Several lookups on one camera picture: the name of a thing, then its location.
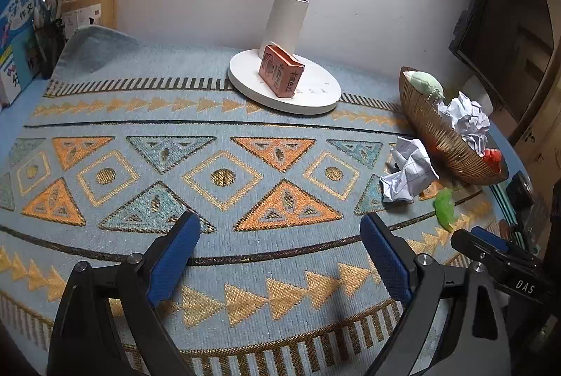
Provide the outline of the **paper ball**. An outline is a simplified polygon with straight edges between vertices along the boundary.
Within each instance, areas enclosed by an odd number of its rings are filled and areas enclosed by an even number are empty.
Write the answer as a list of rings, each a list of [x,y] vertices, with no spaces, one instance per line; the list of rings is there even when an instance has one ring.
[[[437,102],[437,111],[471,150],[480,157],[484,156],[490,121],[480,104],[459,91],[457,97],[449,104],[444,104],[443,101]]]
[[[416,196],[439,179],[421,140],[399,137],[391,155],[398,171],[380,178],[383,202],[413,203]]]

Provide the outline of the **red orange plush pouch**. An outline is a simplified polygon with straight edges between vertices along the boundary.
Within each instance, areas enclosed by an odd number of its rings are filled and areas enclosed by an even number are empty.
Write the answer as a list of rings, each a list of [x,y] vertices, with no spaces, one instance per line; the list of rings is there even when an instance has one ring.
[[[494,172],[501,172],[503,156],[499,149],[486,148],[483,152],[482,159],[484,160],[486,165],[489,166],[490,169],[492,169]]]

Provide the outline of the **three-ball dango plush toy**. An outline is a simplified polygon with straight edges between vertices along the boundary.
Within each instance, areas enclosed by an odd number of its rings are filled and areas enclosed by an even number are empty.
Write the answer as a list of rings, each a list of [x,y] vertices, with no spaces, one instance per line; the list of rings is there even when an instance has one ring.
[[[403,74],[410,85],[420,94],[437,101],[444,100],[443,86],[430,73],[420,70],[406,70]]]

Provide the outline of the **small green toy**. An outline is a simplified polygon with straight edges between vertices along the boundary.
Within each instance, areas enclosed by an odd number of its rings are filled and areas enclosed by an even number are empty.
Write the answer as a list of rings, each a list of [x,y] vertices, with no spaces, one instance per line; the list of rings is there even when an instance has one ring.
[[[444,188],[437,192],[434,198],[434,211],[439,225],[448,233],[452,233],[457,217],[454,214],[454,200],[450,189]]]

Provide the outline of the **patterned blue woven mat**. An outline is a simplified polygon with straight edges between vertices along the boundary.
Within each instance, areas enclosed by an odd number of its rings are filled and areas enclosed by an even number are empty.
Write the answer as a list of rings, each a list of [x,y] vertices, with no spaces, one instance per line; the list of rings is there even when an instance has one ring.
[[[402,313],[360,241],[368,213],[468,265],[432,192],[381,199],[410,132],[395,83],[335,68],[336,108],[297,117],[236,92],[231,57],[83,29],[2,110],[1,320],[37,372],[73,266],[143,252],[188,210],[202,235],[162,313],[200,375],[362,373]]]

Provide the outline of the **golden wicker basket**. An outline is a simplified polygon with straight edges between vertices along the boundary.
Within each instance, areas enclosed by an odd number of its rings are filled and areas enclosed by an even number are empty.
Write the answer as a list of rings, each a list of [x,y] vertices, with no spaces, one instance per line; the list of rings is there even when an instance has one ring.
[[[498,171],[477,155],[438,114],[435,98],[417,91],[402,67],[399,74],[399,97],[402,112],[424,143],[431,159],[444,165],[457,179],[474,185],[493,185],[509,178],[509,169],[502,159]]]

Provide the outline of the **white desk lamp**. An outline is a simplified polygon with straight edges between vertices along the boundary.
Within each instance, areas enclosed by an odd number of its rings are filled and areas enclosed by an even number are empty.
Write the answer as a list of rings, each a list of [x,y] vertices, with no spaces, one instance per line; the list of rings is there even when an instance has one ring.
[[[235,54],[227,78],[251,101],[280,112],[316,116],[334,110],[342,97],[337,79],[324,67],[296,54],[296,46],[309,6],[308,0],[274,0],[259,49]],[[259,77],[262,52],[275,43],[305,65],[293,98],[279,98]]]

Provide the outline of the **dark monitor screen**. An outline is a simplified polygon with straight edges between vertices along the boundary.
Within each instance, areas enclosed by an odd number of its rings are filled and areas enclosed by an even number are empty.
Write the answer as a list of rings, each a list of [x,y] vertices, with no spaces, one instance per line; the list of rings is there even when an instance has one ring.
[[[553,55],[547,0],[472,0],[451,51],[520,121]]]

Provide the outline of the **small orange card box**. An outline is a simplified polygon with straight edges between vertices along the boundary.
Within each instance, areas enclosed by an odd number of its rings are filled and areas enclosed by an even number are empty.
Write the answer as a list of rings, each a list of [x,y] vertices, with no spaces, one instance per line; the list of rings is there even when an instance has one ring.
[[[275,43],[262,52],[259,77],[279,98],[293,98],[305,65]]]

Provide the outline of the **blue cover book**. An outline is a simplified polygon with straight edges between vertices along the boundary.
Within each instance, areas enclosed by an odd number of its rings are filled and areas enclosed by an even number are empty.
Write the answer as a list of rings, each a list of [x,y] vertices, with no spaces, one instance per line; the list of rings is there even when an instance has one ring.
[[[1,106],[11,105],[39,73],[33,25],[39,0],[1,0]]]

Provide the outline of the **black mesh pen holder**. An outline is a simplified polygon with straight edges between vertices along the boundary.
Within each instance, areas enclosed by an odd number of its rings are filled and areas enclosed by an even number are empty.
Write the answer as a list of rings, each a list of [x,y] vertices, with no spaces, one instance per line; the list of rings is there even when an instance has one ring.
[[[37,0],[33,10],[33,31],[41,55],[41,77],[48,80],[66,43],[62,0],[54,0],[52,4],[47,0]]]

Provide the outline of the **brown cardboard box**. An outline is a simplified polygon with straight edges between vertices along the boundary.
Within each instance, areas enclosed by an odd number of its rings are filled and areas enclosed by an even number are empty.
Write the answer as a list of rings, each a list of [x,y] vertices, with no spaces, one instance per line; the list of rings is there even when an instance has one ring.
[[[117,28],[117,0],[63,0],[61,18],[65,39],[76,29],[88,26]]]

